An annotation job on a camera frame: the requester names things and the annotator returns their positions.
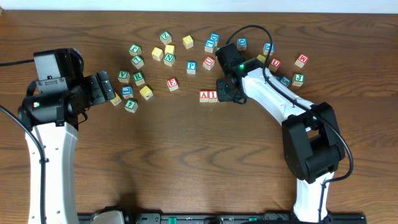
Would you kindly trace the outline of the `red I block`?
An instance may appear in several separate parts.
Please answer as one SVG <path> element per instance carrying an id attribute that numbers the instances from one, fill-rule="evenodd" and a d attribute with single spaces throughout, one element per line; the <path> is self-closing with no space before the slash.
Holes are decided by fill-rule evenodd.
<path id="1" fill-rule="evenodd" d="M 208 92 L 208 102 L 209 103 L 216 103 L 218 102 L 218 94 L 217 91 L 209 91 Z"/>

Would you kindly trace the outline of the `red A block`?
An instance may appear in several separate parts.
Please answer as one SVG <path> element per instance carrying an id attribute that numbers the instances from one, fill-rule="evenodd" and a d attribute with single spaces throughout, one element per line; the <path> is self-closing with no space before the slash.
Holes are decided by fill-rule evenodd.
<path id="1" fill-rule="evenodd" d="M 205 103 L 209 102 L 209 91 L 208 90 L 200 90 L 199 92 L 200 102 Z"/>

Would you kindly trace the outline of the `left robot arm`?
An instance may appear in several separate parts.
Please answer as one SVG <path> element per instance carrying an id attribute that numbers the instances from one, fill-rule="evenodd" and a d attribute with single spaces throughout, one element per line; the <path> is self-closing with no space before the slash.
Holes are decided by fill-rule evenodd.
<path id="1" fill-rule="evenodd" d="M 105 71 L 34 80 L 19 108 L 30 154 L 29 223 L 79 223 L 74 160 L 78 117 L 115 98 Z"/>

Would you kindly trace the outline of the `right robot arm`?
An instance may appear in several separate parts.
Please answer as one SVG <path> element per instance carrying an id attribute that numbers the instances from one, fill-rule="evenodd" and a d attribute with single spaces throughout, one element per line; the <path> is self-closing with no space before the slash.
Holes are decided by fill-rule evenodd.
<path id="1" fill-rule="evenodd" d="M 302 222 L 322 222 L 329 182 L 345 156 L 333 108 L 297 96 L 256 58 L 218 62 L 225 74 L 217 81 L 218 99 L 241 104 L 254 99 L 281 125 L 284 159 L 297 179 L 294 214 Z"/>

